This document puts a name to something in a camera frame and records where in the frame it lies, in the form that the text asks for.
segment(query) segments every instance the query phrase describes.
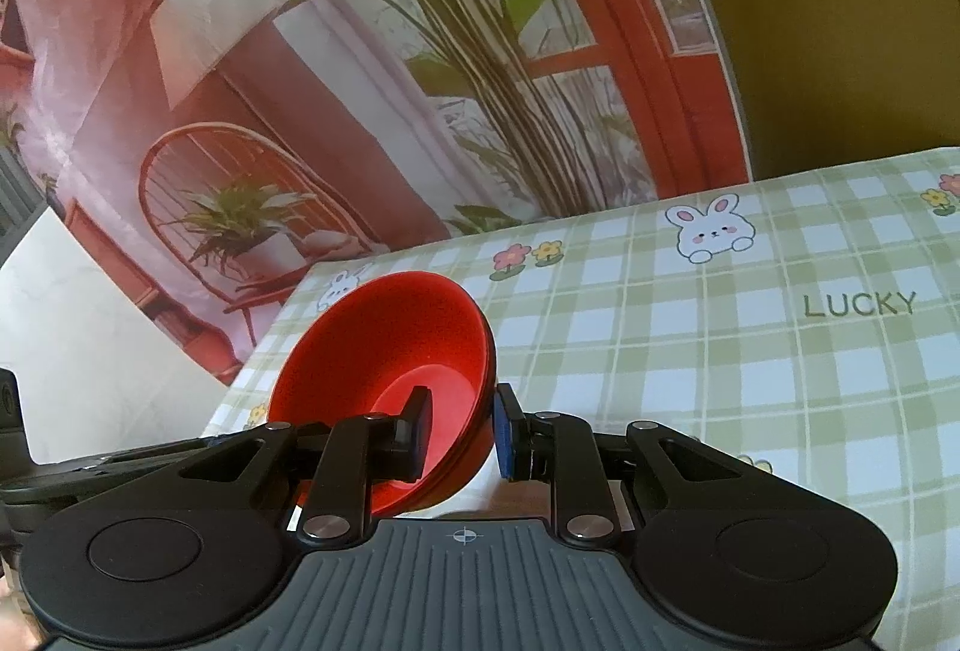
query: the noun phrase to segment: checkered tablecloth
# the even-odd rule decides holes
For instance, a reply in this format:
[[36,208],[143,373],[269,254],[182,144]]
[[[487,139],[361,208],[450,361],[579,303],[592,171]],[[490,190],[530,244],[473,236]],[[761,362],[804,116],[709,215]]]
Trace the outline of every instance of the checkered tablecloth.
[[[693,264],[665,212],[705,210],[725,193],[738,196],[734,211],[755,229],[754,243]],[[956,651],[958,196],[960,149],[939,149],[320,264],[208,434],[259,421],[287,355],[344,271],[368,280],[429,269],[482,307],[498,376],[525,410],[575,414],[608,432],[657,419],[769,462],[875,520],[901,564],[878,642],[888,651]],[[495,269],[504,250],[511,255]],[[518,272],[520,264],[505,265],[517,259]],[[544,496],[501,484],[491,458],[430,514],[520,511]]]

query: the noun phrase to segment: red chair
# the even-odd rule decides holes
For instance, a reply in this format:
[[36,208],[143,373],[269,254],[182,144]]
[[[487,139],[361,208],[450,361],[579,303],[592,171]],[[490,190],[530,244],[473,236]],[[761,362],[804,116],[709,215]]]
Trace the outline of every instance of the red chair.
[[[263,277],[236,258],[224,259],[223,264],[200,258],[191,261],[203,237],[176,222],[196,210],[188,195],[212,192],[243,176],[256,185],[275,185],[282,193],[311,196],[293,206],[286,221],[291,240],[304,258],[298,268]],[[310,267],[332,253],[317,248],[318,236],[349,239],[339,252],[351,257],[385,250],[366,221],[304,162],[265,136],[228,122],[195,122],[157,139],[140,166],[137,195],[147,223],[174,258],[227,304],[225,313],[243,313],[253,344],[251,309],[286,301]],[[318,231],[336,234],[318,235]]]

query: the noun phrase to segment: crosshair marking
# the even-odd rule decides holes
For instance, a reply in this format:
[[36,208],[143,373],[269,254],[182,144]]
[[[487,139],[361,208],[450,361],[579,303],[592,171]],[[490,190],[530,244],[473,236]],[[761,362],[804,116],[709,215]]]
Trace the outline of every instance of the crosshair marking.
[[467,527],[464,526],[463,529],[458,529],[452,535],[448,535],[448,536],[451,536],[453,539],[455,539],[455,541],[459,542],[460,544],[466,545],[468,542],[473,542],[477,538],[481,538],[483,535],[479,535],[477,534],[477,532],[474,532],[472,529],[467,529]]

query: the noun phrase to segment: ribbed plastic surface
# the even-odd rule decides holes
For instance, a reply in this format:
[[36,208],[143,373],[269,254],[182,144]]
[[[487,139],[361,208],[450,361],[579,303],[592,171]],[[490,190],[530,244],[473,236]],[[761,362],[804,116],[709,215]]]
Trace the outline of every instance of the ribbed plastic surface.
[[[83,646],[56,640],[49,651]],[[709,651],[664,621],[611,554],[539,520],[386,520],[306,556],[280,598],[195,651]]]

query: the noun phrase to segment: white flower pot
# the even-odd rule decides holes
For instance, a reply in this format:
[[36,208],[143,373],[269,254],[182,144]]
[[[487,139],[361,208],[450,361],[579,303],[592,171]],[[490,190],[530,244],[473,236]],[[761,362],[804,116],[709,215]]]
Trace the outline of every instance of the white flower pot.
[[286,234],[272,235],[255,248],[238,255],[236,262],[255,277],[279,277],[306,263]]
[[304,250],[318,261],[346,261],[363,253],[360,241],[340,231],[319,229],[302,240]]

